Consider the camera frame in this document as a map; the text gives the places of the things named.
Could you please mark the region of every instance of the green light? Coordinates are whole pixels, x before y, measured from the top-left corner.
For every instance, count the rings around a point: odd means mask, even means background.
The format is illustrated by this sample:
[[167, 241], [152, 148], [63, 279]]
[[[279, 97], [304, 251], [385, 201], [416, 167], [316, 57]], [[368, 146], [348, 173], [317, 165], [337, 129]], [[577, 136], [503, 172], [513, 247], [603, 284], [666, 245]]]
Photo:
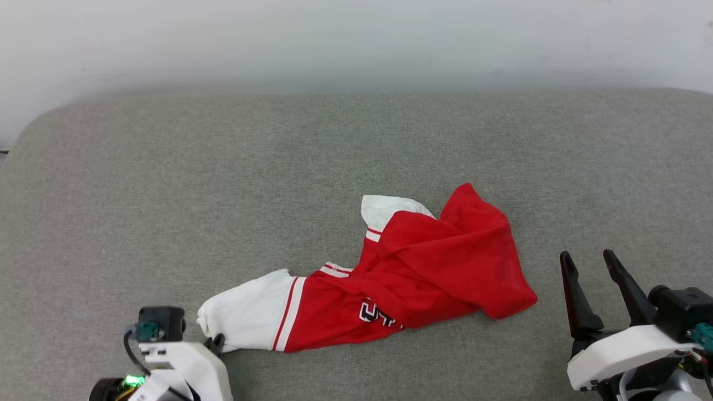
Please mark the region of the green light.
[[143, 384], [144, 377], [141, 376], [126, 376], [124, 379], [124, 384], [129, 387], [138, 387]]

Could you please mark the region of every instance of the red stripe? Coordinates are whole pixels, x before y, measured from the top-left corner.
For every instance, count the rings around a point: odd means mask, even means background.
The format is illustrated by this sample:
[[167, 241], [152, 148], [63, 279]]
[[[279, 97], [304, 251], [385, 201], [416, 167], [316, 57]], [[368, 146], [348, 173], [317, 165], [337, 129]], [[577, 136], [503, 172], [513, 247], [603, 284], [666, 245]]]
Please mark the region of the red stripe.
[[336, 270], [341, 273], [346, 273], [346, 274], [352, 274], [352, 271], [353, 271], [353, 270], [347, 270], [345, 268], [338, 268], [337, 266], [332, 266], [332, 265], [324, 265], [324, 267], [330, 268], [332, 270]]
[[292, 281], [292, 286], [289, 288], [289, 296], [287, 297], [287, 306], [284, 307], [284, 315], [282, 315], [282, 322], [279, 324], [279, 329], [277, 329], [277, 335], [275, 335], [275, 343], [272, 344], [272, 350], [274, 351], [275, 348], [277, 348], [277, 340], [279, 339], [279, 335], [282, 334], [282, 326], [284, 326], [284, 321], [287, 319], [287, 311], [289, 310], [289, 303], [292, 301], [292, 290], [294, 290], [294, 284], [297, 282], [297, 278], [295, 277], [294, 280]]

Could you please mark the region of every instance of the red fabric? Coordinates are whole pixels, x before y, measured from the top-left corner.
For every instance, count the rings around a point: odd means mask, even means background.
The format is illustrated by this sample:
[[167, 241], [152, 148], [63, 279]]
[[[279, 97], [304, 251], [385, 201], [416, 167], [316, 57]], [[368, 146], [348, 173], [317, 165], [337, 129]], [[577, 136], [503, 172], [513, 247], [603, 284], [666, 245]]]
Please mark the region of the red fabric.
[[364, 241], [349, 277], [308, 277], [285, 352], [375, 340], [480, 308], [506, 318], [535, 302], [508, 219], [467, 183], [440, 220], [396, 212], [378, 243]]

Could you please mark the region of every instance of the teal connector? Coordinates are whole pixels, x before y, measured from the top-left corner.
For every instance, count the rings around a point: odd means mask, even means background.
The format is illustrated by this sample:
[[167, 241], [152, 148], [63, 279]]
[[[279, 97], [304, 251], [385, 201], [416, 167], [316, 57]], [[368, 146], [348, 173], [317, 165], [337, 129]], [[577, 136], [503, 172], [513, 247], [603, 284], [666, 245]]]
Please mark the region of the teal connector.
[[691, 338], [707, 352], [713, 352], [713, 327], [708, 323], [698, 323]]

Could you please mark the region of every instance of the white stripe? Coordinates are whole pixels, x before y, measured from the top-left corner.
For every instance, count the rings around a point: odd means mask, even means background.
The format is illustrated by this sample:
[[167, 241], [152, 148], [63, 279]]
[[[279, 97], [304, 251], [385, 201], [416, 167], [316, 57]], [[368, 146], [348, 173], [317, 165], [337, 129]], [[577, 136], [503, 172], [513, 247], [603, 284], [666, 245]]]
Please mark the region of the white stripe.
[[371, 231], [367, 231], [367, 232], [366, 232], [366, 238], [369, 239], [369, 240], [374, 241], [375, 243], [378, 243], [379, 240], [381, 239], [381, 235], [379, 235], [379, 234], [377, 234], [377, 233], [374, 233], [374, 232], [371, 232]]
[[319, 269], [319, 271], [325, 272], [325, 273], [328, 274], [328, 275], [333, 275], [334, 277], [338, 277], [338, 278], [349, 277], [348, 274], [342, 273], [342, 272], [340, 272], [340, 271], [338, 271], [338, 270], [330, 269], [330, 268], [328, 268], [327, 266], [322, 266], [322, 268]]
[[327, 262], [327, 263], [325, 263], [325, 265], [327, 265], [327, 266], [329, 266], [330, 268], [333, 268], [333, 269], [343, 270], [343, 271], [345, 271], [345, 272], [352, 272], [352, 271], [354, 271], [354, 269], [343, 268], [342, 266], [337, 265], [336, 263], [332, 263], [332, 262]]
[[292, 289], [292, 298], [289, 301], [289, 310], [287, 311], [287, 317], [284, 319], [282, 331], [279, 334], [277, 347], [275, 347], [276, 351], [284, 352], [284, 348], [285, 346], [287, 346], [287, 340], [289, 339], [289, 334], [292, 332], [294, 320], [297, 319], [299, 302], [302, 299], [302, 288], [304, 287], [304, 279], [305, 277], [298, 277], [297, 280], [294, 282], [294, 288]]

